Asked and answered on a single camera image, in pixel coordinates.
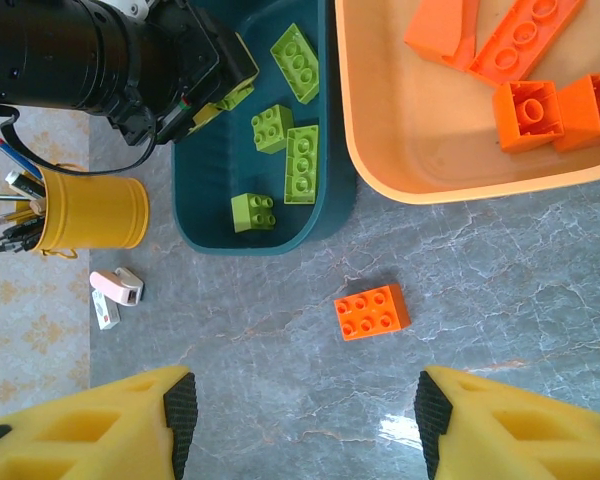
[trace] marble table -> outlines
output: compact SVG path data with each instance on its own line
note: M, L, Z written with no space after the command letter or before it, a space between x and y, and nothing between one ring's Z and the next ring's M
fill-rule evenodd
M138 156L101 119L92 168ZM100 332L92 385L183 364L200 417L186 479L426 479L419 372L441 364L600 411L600 182L443 206L360 181L335 236L281 257L191 250L171 213L170 150L131 175L151 197L146 240L94 251L144 301ZM345 343L333 300L399 282L413 326Z

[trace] orange 2x2 brick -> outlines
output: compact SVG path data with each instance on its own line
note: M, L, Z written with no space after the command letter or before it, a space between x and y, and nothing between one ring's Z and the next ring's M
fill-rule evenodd
M400 285L388 285L335 301L345 341L398 332L411 325Z

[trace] dark teal tray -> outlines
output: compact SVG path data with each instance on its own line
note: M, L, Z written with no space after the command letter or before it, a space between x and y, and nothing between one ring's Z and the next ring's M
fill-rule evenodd
M279 255L305 240L335 233L356 195L356 174L346 149L333 0L196 0L239 32L260 67L256 90L233 112L222 113L173 149L176 223L195 250L215 255ZM296 23L320 60L320 94L309 105L295 99L270 48ZM296 126L320 125L315 205L285 205L285 152L259 153L251 118L272 105L291 108ZM276 228L233 231L231 198L273 197Z

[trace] orange tray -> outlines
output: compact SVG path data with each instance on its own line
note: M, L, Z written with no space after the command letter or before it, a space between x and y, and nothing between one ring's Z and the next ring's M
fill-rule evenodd
M482 0L478 51L512 3ZM433 204L600 179L600 147L502 152L495 90L403 43L418 4L336 0L347 144L367 183L399 202ZM585 4L529 80L562 89L592 72L600 72L600 0Z

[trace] lime green brick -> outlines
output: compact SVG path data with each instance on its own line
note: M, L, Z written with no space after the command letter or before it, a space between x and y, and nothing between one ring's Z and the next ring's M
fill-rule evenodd
M320 129L317 125L292 128L287 137L284 203L313 205L318 188Z
M275 105L251 120L253 141L259 152L273 154L287 145L287 130L293 128L293 113Z
M220 110L226 110L226 111L230 112L231 110L236 108L238 105L240 105L240 103L242 103L242 101L245 98L247 98L249 95L251 95L254 90L255 90L255 87L253 85L247 85L246 87L244 87L240 90L231 92L229 95L227 95L224 98L224 100L216 103L215 105Z
M300 103L306 105L318 95L318 57L295 23L271 47L271 54Z
M273 230L276 217L272 214L273 200L266 195L245 193L231 199L233 225L236 233L247 230Z

